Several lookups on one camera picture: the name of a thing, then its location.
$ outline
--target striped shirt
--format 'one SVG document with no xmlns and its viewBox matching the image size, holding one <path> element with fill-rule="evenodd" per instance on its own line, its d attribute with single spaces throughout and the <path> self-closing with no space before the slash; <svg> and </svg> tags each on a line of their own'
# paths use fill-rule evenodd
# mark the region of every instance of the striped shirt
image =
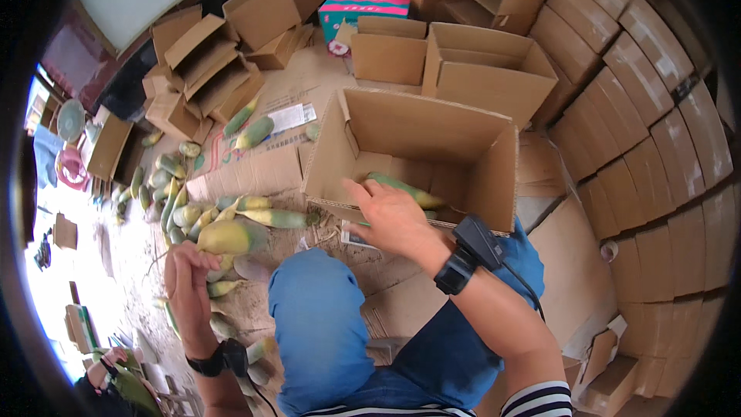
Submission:
<svg viewBox="0 0 741 417">
<path fill-rule="evenodd" d="M 502 408 L 502 417 L 571 417 L 571 392 L 565 381 L 546 381 L 528 386 L 507 400 Z M 362 407 L 350 409 L 335 406 L 329 409 L 307 412 L 301 417 L 477 417 L 472 410 L 429 404 L 420 409 L 384 409 Z"/>
</svg>

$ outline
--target pink and teal box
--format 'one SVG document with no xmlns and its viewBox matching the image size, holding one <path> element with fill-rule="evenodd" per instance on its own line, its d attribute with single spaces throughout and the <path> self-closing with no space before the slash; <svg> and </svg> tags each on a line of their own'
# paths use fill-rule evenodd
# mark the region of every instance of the pink and teal box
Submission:
<svg viewBox="0 0 741 417">
<path fill-rule="evenodd" d="M 409 3 L 410 0 L 327 0 L 319 10 L 327 48 L 332 54 L 347 53 L 346 46 L 334 40 L 342 20 L 357 28 L 358 17 L 362 15 L 406 18 Z"/>
</svg>

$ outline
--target blue jeans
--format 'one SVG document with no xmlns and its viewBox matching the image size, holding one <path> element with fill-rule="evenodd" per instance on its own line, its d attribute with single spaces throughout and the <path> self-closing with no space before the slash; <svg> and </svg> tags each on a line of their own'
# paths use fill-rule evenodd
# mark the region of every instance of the blue jeans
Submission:
<svg viewBox="0 0 741 417">
<path fill-rule="evenodd" d="M 501 243 L 508 263 L 540 297 L 543 265 L 519 219 Z M 494 274 L 534 307 L 528 291 L 505 268 Z M 318 248 L 283 261 L 268 294 L 285 369 L 278 405 L 288 417 L 340 404 L 415 409 L 439 403 L 472 409 L 503 368 L 501 357 L 448 301 L 392 366 L 376 369 L 365 352 L 368 333 L 359 310 L 365 297 L 355 275 Z"/>
</svg>

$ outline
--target label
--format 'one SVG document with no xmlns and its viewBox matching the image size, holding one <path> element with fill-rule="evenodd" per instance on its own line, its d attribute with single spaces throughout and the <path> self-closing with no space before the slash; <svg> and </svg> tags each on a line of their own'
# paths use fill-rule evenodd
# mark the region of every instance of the label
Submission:
<svg viewBox="0 0 741 417">
<path fill-rule="evenodd" d="M 299 103 L 291 107 L 283 108 L 273 112 L 269 117 L 273 118 L 275 127 L 271 134 L 286 131 L 302 124 L 310 123 L 316 119 L 316 112 L 311 103 Z"/>
</svg>

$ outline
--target hand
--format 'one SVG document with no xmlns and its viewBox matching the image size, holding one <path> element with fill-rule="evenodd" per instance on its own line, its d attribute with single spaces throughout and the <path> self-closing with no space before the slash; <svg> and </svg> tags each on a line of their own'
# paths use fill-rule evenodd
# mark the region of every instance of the hand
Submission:
<svg viewBox="0 0 741 417">
<path fill-rule="evenodd" d="M 126 350 L 121 347 L 113 347 L 108 349 L 108 352 L 100 358 L 101 361 L 105 361 L 109 366 L 113 366 L 116 362 L 126 362 L 128 356 Z"/>
<path fill-rule="evenodd" d="M 427 222 L 411 195 L 372 179 L 363 185 L 343 179 L 342 185 L 370 224 L 370 227 L 348 224 L 345 227 L 348 232 L 376 248 L 415 261 L 433 278 L 437 275 L 455 245 Z"/>
<path fill-rule="evenodd" d="M 218 346 L 209 320 L 206 274 L 218 270 L 221 257 L 199 252 L 191 241 L 172 245 L 164 260 L 164 287 L 183 340 L 185 355 L 208 359 Z"/>
</svg>

